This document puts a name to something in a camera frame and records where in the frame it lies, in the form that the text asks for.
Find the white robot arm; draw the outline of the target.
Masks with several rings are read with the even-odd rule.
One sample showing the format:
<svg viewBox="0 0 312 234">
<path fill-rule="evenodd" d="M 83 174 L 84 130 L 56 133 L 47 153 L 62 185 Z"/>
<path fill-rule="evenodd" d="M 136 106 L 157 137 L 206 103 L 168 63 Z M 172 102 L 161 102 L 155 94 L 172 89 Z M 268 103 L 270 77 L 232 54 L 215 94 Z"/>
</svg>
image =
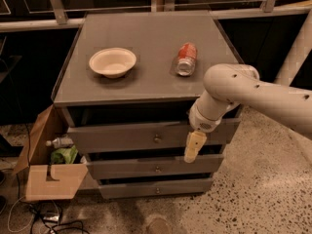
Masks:
<svg viewBox="0 0 312 234">
<path fill-rule="evenodd" d="M 193 131 L 188 134 L 184 161 L 195 161 L 199 151 L 224 114 L 240 104 L 312 139 L 312 91 L 291 86 L 312 48 L 312 13 L 299 30 L 278 77 L 262 82 L 256 69 L 246 64 L 221 63 L 210 67 L 203 78 L 204 92 L 189 111 Z"/>
</svg>

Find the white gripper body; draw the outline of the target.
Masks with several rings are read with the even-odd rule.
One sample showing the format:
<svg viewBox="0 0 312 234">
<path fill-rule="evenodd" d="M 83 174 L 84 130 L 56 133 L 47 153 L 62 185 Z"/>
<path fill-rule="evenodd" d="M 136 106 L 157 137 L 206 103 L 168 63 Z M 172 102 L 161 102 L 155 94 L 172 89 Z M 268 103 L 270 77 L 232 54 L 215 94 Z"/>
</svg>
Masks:
<svg viewBox="0 0 312 234">
<path fill-rule="evenodd" d="M 197 108 L 196 104 L 193 104 L 189 110 L 189 124 L 195 131 L 203 133 L 211 133 L 220 124 L 221 119 L 210 120 L 205 118 Z"/>
</svg>

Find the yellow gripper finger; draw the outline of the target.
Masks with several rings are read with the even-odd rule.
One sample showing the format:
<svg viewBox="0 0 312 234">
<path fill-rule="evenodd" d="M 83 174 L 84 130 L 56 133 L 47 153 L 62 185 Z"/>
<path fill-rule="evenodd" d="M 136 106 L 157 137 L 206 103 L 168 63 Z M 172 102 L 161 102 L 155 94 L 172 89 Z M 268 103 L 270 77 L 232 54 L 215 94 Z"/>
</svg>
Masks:
<svg viewBox="0 0 312 234">
<path fill-rule="evenodd" d="M 190 132 L 186 139 L 184 161 L 186 163 L 193 163 L 206 141 L 207 135 L 205 133 L 200 131 Z"/>
</svg>

